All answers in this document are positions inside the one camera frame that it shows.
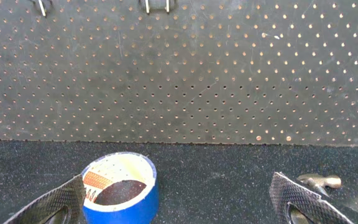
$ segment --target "blue tape roll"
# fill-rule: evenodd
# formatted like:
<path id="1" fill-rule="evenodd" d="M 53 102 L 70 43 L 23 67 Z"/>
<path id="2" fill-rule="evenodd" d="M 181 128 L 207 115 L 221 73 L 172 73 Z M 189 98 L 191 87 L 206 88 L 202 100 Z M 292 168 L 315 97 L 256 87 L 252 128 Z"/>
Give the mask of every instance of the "blue tape roll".
<path id="1" fill-rule="evenodd" d="M 147 157 L 134 152 L 110 154 L 92 162 L 81 174 L 88 192 L 83 207 L 88 223 L 147 224 L 157 214 L 157 171 Z M 94 202 L 100 191 L 111 185 L 114 179 L 125 178 L 141 179 L 146 187 L 138 196 L 119 205 L 100 205 Z"/>

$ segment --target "perforated panel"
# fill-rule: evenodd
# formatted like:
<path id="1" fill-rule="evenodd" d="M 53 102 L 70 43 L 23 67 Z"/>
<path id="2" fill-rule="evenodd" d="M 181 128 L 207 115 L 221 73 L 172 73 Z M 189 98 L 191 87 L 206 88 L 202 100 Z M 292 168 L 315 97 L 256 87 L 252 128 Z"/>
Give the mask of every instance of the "perforated panel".
<path id="1" fill-rule="evenodd" d="M 0 139 L 358 145 L 358 1 L 52 2 L 0 0 Z"/>

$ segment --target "black mat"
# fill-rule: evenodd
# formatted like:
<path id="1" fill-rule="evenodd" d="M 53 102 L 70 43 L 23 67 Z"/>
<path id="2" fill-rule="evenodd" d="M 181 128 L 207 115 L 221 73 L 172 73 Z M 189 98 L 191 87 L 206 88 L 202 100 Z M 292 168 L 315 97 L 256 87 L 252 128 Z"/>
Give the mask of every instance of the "black mat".
<path id="1" fill-rule="evenodd" d="M 336 174 L 343 187 L 329 194 L 358 211 L 358 147 L 0 141 L 0 214 L 117 151 L 156 165 L 154 223 L 275 223 L 268 192 L 275 171 Z"/>

